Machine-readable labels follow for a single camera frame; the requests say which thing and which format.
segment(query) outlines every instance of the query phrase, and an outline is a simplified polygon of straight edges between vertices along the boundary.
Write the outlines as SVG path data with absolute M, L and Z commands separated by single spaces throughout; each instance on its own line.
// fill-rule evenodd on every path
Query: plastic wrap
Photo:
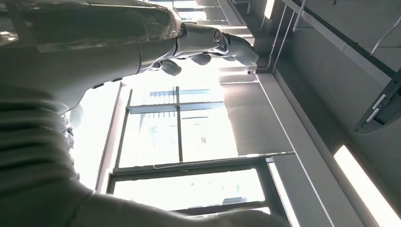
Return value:
M 177 37 L 181 27 L 176 12 L 136 0 L 13 2 L 42 52 L 160 41 Z
M 18 40 L 17 32 L 6 8 L 6 2 L 0 0 L 0 46 Z

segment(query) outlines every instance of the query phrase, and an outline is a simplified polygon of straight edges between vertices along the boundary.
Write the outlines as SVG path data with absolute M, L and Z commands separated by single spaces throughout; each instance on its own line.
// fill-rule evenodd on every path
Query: pipe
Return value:
M 284 35 L 283 42 L 281 43 L 281 47 L 280 47 L 280 50 L 279 50 L 279 54 L 277 55 L 276 61 L 274 62 L 273 72 L 274 72 L 274 69 L 276 68 L 277 60 L 278 60 L 279 57 L 280 57 L 281 50 L 283 49 L 283 45 L 284 45 L 284 42 L 285 42 L 285 40 L 286 40 L 288 31 L 289 31 L 289 27 L 291 27 L 291 22 L 292 22 L 292 18 L 294 18 L 294 14 L 295 14 L 295 11 L 292 12 L 291 19 L 289 20 L 288 27 L 287 27 L 287 31 L 286 31 L 286 34 Z
M 274 46 L 276 45 L 277 37 L 279 36 L 279 32 L 280 32 L 280 28 L 281 28 L 281 23 L 283 22 L 284 14 L 286 13 L 286 8 L 287 8 L 287 5 L 284 6 L 283 14 L 281 15 L 280 24 L 279 24 L 279 27 L 278 27 L 277 32 L 276 32 L 276 37 L 274 38 L 273 46 L 272 46 L 271 51 L 270 51 L 270 54 L 269 54 L 269 64 L 267 65 L 266 68 L 257 68 L 257 70 L 266 70 L 266 69 L 268 69 L 268 68 L 270 67 L 271 57 L 272 57 L 272 55 L 273 55 Z
M 379 39 L 379 41 L 377 41 L 375 47 L 373 48 L 372 52 L 370 53 L 370 56 L 372 56 L 373 53 L 375 53 L 376 49 L 379 47 L 379 45 L 380 45 L 380 43 L 383 41 L 383 39 L 385 39 L 385 38 L 397 27 L 397 25 L 400 23 L 400 21 L 401 21 L 401 16 L 400 16 L 400 18 L 397 20 L 397 22 L 395 22 L 394 26 L 393 26 L 386 34 L 384 34 L 383 37 L 381 37 L 381 38 Z
M 299 8 L 298 16 L 296 17 L 294 27 L 292 28 L 293 32 L 296 31 L 296 29 L 298 28 L 299 19 L 301 18 L 302 13 L 304 12 L 305 5 L 306 5 L 306 0 L 302 2 L 301 8 Z

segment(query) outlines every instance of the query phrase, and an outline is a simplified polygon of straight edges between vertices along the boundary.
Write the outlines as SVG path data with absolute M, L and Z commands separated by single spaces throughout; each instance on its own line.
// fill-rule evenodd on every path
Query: bright window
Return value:
M 127 109 L 118 167 L 238 157 L 217 81 L 137 85 Z
M 121 181 L 114 196 L 163 210 L 265 201 L 255 169 Z

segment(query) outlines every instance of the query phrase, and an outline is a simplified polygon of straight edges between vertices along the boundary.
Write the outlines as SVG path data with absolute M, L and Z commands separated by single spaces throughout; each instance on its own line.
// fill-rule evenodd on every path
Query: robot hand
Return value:
M 227 61 L 239 61 L 246 66 L 255 65 L 259 58 L 255 49 L 243 38 L 222 33 L 218 29 L 182 23 L 180 35 L 177 37 L 176 52 L 152 64 L 150 70 L 163 70 L 176 76 L 181 68 L 171 61 L 176 59 L 191 59 L 199 65 L 210 62 L 211 56 L 217 55 Z

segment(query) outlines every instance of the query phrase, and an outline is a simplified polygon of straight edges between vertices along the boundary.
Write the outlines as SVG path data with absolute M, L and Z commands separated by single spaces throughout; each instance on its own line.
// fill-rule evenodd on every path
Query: wall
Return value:
M 275 79 L 362 222 L 365 226 L 378 226 L 333 158 L 340 146 L 352 144 L 352 139 L 291 61 L 280 59 L 277 69 Z
M 401 1 L 394 0 L 338 0 L 335 5 L 332 1 L 309 0 L 306 6 L 368 51 L 401 16 Z M 398 27 L 375 52 L 394 71 L 401 67 L 400 37 Z
M 292 151 L 259 83 L 223 84 L 238 155 Z
M 401 140 L 397 135 L 401 134 L 401 120 L 370 135 L 355 133 L 357 122 L 383 87 L 313 29 L 294 34 L 292 58 L 295 66 L 354 141 L 353 149 L 376 185 L 388 195 L 387 200 L 400 209 Z
M 331 226 L 296 155 L 275 156 L 273 161 L 300 226 Z
M 331 225 L 364 226 L 274 76 L 258 80 Z

